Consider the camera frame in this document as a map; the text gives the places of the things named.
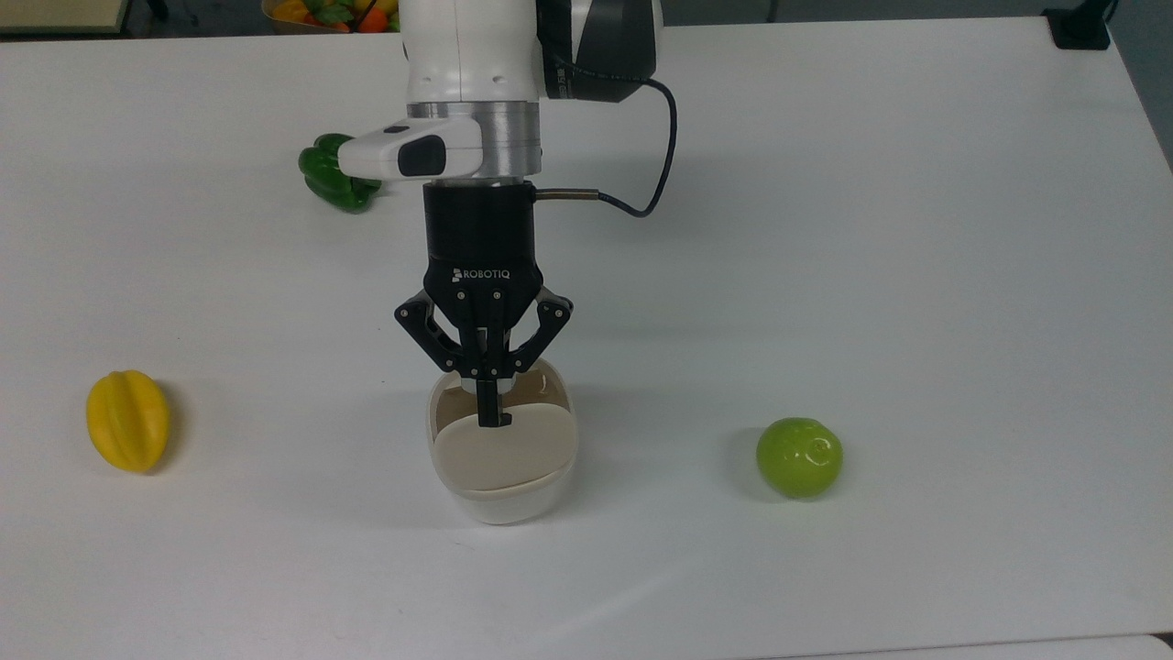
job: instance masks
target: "green fruit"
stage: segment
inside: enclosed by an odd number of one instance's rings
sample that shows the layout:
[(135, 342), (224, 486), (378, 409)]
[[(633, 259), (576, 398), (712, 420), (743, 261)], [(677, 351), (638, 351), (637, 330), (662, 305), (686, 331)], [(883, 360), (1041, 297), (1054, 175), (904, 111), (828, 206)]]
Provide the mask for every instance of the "green fruit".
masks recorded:
[(835, 483), (842, 467), (843, 447), (839, 438), (814, 420), (780, 420), (758, 441), (758, 470), (787, 497), (821, 494)]

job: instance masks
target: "fruit basket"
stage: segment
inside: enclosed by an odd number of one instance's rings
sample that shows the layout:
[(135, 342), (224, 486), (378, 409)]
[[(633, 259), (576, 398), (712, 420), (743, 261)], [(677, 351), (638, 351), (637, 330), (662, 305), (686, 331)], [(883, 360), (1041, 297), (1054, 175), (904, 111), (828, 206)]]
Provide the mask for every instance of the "fruit basket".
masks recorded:
[(345, 16), (346, 14), (343, 12), (350, 12), (350, 18), (344, 19), (348, 21), (361, 16), (369, 4), (373, 4), (374, 7), (367, 12), (367, 20), (359, 26), (357, 32), (399, 32), (398, 0), (310, 0), (308, 2), (305, 0), (260, 0), (260, 11), (272, 23), (276, 34), (347, 34), (350, 28), (341, 22), (335, 22), (333, 25), (338, 27), (332, 27), (321, 21), (312, 20), (313, 13), (310, 12), (310, 7), (330, 6), (327, 13), (332, 12), (334, 18)]

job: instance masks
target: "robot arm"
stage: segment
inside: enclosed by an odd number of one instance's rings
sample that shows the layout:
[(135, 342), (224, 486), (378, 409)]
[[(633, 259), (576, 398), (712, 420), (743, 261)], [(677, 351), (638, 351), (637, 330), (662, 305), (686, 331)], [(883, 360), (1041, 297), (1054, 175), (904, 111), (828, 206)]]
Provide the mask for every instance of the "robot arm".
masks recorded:
[[(540, 195), (526, 177), (541, 170), (538, 96), (618, 102), (631, 95), (656, 68), (659, 11), (658, 0), (400, 2), (408, 116), (344, 143), (338, 162), (353, 177), (429, 181), (423, 290), (395, 317), (476, 395), (480, 427), (510, 423), (501, 395), (574, 308), (544, 286), (534, 254)], [(577, 195), (604, 198), (597, 190)], [(511, 328), (535, 302), (537, 332), (511, 348)], [(436, 324), (436, 307), (459, 338)]]

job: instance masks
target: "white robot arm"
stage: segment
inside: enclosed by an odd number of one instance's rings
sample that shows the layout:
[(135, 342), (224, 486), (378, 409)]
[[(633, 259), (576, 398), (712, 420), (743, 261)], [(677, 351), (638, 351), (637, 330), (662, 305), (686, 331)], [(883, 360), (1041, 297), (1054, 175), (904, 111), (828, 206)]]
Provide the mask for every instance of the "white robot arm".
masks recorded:
[[(534, 203), (601, 199), (651, 212), (664, 188), (676, 104), (651, 80), (659, 0), (401, 0), (411, 62), (407, 117), (348, 140), (338, 169), (354, 178), (427, 179), (423, 290), (395, 309), (447, 375), (429, 404), (441, 481), (477, 518), (511, 523), (552, 503), (574, 463), (572, 408), (542, 352), (574, 305), (544, 286), (534, 254)], [(618, 102), (640, 86), (664, 93), (671, 138), (656, 193), (637, 211), (598, 190), (537, 190), (538, 97)], [(439, 309), (455, 326), (449, 338)], [(510, 342), (535, 308), (538, 329)]]

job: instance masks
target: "toy fruit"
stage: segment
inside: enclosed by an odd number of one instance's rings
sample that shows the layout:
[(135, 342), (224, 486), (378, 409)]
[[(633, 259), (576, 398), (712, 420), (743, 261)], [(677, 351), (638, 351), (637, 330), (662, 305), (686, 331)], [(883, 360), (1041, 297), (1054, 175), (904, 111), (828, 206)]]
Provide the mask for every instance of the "toy fruit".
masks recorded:
[[(369, 4), (371, 0), (354, 0), (354, 11), (361, 15)], [(399, 0), (374, 0), (374, 6), (389, 16), (399, 11)]]
[(158, 386), (138, 372), (114, 372), (94, 385), (86, 401), (94, 449), (129, 472), (150, 470), (167, 448), (171, 411)]
[(359, 32), (384, 32), (387, 29), (387, 25), (391, 21), (387, 19), (387, 14), (382, 13), (379, 7), (371, 7), (362, 22), (359, 23)]
[(301, 0), (285, 0), (280, 5), (273, 7), (274, 19), (279, 21), (289, 21), (291, 23), (301, 22), (308, 13), (310, 9)]
[(305, 175), (305, 184), (316, 195), (345, 211), (361, 212), (371, 205), (371, 197), (382, 182), (354, 178), (338, 169), (338, 148), (347, 140), (351, 136), (340, 132), (321, 135), (313, 147), (301, 150), (297, 164)]
[(814, 420), (780, 420), (758, 441), (758, 470), (787, 497), (807, 498), (826, 491), (842, 467), (839, 438)]

